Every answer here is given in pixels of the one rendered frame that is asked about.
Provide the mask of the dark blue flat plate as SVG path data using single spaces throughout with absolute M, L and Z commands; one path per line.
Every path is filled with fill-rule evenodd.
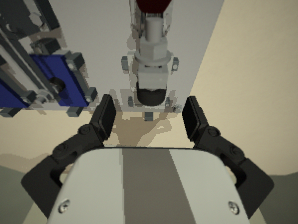
M 0 107 L 28 108 L 21 98 L 25 92 L 0 68 Z

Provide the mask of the toggle clamp with red handle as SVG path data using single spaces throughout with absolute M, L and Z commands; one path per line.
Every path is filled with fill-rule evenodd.
M 0 0 L 0 48 L 38 90 L 39 105 L 59 103 L 66 84 L 57 77 L 47 80 L 18 40 L 58 27 L 48 0 Z

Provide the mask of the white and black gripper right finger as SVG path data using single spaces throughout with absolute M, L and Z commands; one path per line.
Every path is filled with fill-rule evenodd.
M 236 177 L 234 184 L 248 219 L 252 217 L 268 194 L 274 188 L 273 180 L 244 152 L 221 136 L 220 131 L 209 126 L 202 108 L 195 96 L 187 97 L 182 117 L 193 148 L 217 155 Z

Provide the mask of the grey fixture plate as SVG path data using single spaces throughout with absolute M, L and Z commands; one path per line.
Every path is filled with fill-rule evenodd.
M 82 111 L 95 111 L 104 94 L 112 96 L 116 112 L 134 112 L 128 106 L 132 96 L 129 70 L 122 70 L 121 59 L 140 48 L 133 30 L 130 0 L 48 0 L 60 27 L 18 40 L 27 52 L 30 44 L 42 38 L 56 38 L 60 49 L 82 53 L 85 63 L 79 69 L 88 87 L 95 87 L 94 102 Z M 171 71 L 164 112 L 182 111 L 189 97 L 224 0 L 174 0 L 170 31 L 165 32 L 167 50 L 179 60 Z M 37 89 L 0 48 L 7 63 L 0 68 L 25 91 Z M 37 94 L 38 95 L 38 94 Z M 182 113 L 181 111 L 181 113 Z

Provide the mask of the grey toggle clamp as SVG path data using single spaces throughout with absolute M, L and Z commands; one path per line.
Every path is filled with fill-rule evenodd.
M 145 106 L 158 106 L 164 102 L 167 90 L 167 63 L 172 54 L 167 50 L 168 42 L 164 36 L 170 31 L 174 0 L 130 1 L 132 28 L 141 38 L 140 49 L 135 51 L 135 60 L 139 63 L 137 99 Z

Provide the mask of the blue rectangular plate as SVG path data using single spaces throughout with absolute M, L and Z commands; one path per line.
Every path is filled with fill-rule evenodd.
M 51 55 L 36 55 L 34 51 L 28 54 L 48 80 L 57 77 L 66 84 L 66 87 L 58 94 L 61 97 L 58 103 L 60 106 L 89 106 L 90 102 L 87 102 L 85 98 L 89 89 L 80 70 L 71 71 L 65 61 L 72 55 L 70 50 L 57 50 Z

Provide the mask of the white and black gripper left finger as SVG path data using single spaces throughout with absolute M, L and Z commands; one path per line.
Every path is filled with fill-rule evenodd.
M 82 125 L 76 135 L 57 145 L 50 156 L 23 176 L 21 185 L 47 219 L 63 184 L 62 172 L 82 153 L 105 147 L 103 142 L 110 137 L 115 116 L 112 96 L 104 94 L 89 124 Z

